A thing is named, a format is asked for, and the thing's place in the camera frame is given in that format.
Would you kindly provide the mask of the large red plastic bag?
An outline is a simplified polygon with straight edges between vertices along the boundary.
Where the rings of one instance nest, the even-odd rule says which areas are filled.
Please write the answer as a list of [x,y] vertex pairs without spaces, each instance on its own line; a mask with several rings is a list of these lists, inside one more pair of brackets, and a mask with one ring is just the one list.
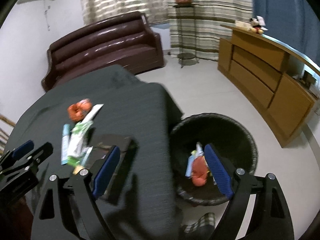
[[204,156],[198,157],[192,166],[191,180],[197,187],[203,186],[207,182],[209,169]]

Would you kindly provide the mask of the dark green yellow tube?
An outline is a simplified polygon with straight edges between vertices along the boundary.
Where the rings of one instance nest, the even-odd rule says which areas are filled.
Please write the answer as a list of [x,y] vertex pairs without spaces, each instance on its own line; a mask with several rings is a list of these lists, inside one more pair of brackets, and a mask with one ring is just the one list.
[[83,169],[85,169],[85,167],[83,167],[82,165],[77,165],[73,170],[73,174],[76,175]]

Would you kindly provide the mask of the black cigarette carton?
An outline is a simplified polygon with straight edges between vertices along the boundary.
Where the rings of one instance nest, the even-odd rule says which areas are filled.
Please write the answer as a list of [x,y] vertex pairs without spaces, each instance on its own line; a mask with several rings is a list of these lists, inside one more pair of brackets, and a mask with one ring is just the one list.
[[133,160],[136,155],[138,145],[135,139],[128,135],[102,134],[91,139],[93,149],[88,155],[84,167],[92,173],[92,166],[96,160],[104,158],[112,146],[120,149],[119,164],[108,184],[104,194],[101,196],[112,205],[117,205]]

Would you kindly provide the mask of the white blue printed wrapper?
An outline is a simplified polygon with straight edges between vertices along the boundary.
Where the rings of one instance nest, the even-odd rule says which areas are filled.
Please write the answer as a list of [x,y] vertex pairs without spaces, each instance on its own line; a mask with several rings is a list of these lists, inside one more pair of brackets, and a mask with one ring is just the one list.
[[193,162],[198,158],[203,156],[203,148],[202,145],[198,142],[196,144],[196,150],[193,150],[191,152],[191,155],[188,158],[188,163],[187,163],[187,169],[185,172],[185,176],[187,178],[190,178],[192,175],[192,166],[193,166]]

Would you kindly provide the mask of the wooden chair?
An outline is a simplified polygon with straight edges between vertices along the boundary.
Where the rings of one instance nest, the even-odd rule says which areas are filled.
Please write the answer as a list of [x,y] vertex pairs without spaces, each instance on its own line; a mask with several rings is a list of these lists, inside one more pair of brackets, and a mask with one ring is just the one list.
[[[0,114],[0,120],[1,120],[1,122],[7,124],[11,128],[14,128],[16,126],[15,122],[13,122],[12,120],[8,119],[3,114]],[[1,155],[3,155],[5,146],[6,146],[7,142],[8,142],[8,139],[9,139],[9,134],[3,128],[1,128],[0,137],[1,137],[1,150],[0,150],[0,152],[1,152]]]

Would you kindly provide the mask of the green white tissue packet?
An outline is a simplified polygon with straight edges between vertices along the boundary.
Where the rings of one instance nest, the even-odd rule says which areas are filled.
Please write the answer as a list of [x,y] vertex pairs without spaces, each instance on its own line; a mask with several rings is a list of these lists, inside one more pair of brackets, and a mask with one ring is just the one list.
[[88,132],[93,121],[78,122],[72,129],[69,145],[67,148],[67,164],[72,167],[79,165],[82,159],[83,148],[87,146]]

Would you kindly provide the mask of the checkered slipper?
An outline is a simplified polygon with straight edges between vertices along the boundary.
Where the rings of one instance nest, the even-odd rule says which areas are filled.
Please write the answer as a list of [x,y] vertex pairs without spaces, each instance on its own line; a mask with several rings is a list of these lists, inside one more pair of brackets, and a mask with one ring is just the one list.
[[215,228],[215,214],[213,212],[204,214],[197,222],[190,225],[184,225],[182,228],[184,233],[192,233],[205,226],[210,226],[213,229]]

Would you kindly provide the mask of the dark grey tablecloth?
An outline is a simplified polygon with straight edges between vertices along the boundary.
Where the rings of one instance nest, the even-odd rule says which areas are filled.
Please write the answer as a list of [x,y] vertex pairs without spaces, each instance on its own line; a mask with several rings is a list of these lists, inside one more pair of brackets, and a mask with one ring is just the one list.
[[100,104],[93,120],[93,139],[104,134],[128,135],[138,149],[117,205],[104,199],[97,206],[118,239],[178,239],[177,214],[170,165],[169,134],[182,112],[167,90],[145,83],[120,66],[111,66],[58,85],[29,107],[18,120],[6,150],[32,140],[52,144],[52,155],[40,166],[40,183],[27,194],[35,210],[51,174],[64,175],[61,141],[70,105],[89,99]]

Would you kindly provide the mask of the light blue tube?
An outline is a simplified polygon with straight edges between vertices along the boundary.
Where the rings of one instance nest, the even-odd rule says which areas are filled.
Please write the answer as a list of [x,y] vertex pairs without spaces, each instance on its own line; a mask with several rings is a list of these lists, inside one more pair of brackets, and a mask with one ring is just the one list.
[[62,142],[61,142],[61,165],[67,164],[67,150],[69,146],[69,139],[70,139],[70,131],[71,126],[70,124],[64,124],[62,130]]

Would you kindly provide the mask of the small orange plastic bag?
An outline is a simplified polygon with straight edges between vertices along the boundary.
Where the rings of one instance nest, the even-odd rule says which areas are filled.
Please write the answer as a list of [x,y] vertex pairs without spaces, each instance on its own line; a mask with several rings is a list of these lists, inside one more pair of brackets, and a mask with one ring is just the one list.
[[91,111],[92,109],[92,103],[89,99],[83,99],[77,103],[74,103],[70,105],[67,108],[67,112],[69,115],[69,118],[77,123],[82,121],[85,116]]

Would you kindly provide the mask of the dark brown leather sofa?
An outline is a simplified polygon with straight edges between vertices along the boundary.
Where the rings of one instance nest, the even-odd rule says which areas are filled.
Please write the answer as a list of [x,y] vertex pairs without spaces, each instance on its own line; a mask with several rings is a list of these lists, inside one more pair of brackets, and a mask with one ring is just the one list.
[[132,74],[164,67],[161,37],[139,11],[112,16],[75,30],[47,50],[45,92],[89,72],[120,65]]

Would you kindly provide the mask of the striped curtain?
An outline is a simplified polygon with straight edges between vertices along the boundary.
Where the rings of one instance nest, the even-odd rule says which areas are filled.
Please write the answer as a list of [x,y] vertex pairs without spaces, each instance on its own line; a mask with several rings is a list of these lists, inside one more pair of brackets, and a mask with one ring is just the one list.
[[[171,55],[178,54],[175,0],[168,0]],[[224,25],[235,20],[247,21],[253,13],[252,0],[193,0],[197,23],[197,57],[216,61],[221,38],[230,38],[231,31]]]

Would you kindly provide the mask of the beige box on cabinet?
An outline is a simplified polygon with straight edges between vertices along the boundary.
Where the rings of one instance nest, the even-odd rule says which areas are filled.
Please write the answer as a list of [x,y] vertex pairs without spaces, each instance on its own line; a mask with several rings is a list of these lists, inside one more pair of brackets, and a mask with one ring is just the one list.
[[237,28],[241,28],[241,29],[250,29],[252,27],[250,22],[245,22],[245,21],[235,20],[234,24]]

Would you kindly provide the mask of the black metal plant stand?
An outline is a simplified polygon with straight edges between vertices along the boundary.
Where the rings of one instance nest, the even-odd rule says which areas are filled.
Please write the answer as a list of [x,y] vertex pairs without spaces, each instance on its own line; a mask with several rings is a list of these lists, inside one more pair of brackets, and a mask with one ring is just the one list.
[[180,67],[198,63],[197,58],[197,23],[195,5],[174,5],[177,21],[178,54]]

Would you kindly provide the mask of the blue curtain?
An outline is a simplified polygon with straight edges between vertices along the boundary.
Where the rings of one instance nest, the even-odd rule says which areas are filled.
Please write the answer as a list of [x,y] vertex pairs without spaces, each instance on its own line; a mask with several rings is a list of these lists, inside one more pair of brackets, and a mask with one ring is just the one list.
[[264,18],[267,34],[319,64],[319,19],[307,0],[252,0],[253,16]]

